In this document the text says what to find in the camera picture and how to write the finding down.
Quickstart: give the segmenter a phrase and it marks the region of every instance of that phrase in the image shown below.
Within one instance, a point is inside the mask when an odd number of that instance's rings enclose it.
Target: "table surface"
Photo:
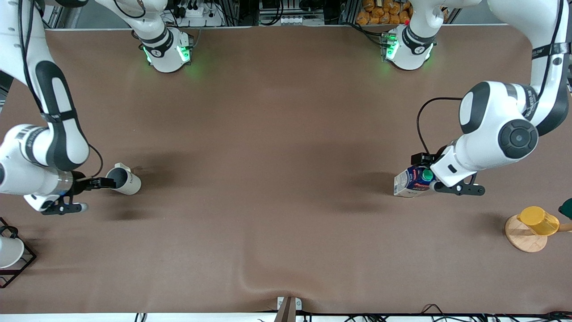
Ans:
[[[525,160],[479,174],[483,197],[392,196],[422,150],[426,100],[529,83],[530,44],[511,27],[443,28],[413,72],[341,27],[205,30],[193,64],[171,74],[147,66],[128,31],[47,39],[104,172],[123,162],[143,186],[84,193],[90,210],[63,217],[0,195],[38,254],[0,313],[265,311],[283,295],[331,313],[570,308],[572,236],[527,254],[502,234],[523,208],[556,213],[570,197],[569,121]],[[457,109],[424,112],[431,150],[460,135]],[[44,124],[19,83],[0,120],[2,133]],[[97,166],[93,154],[81,170]]]

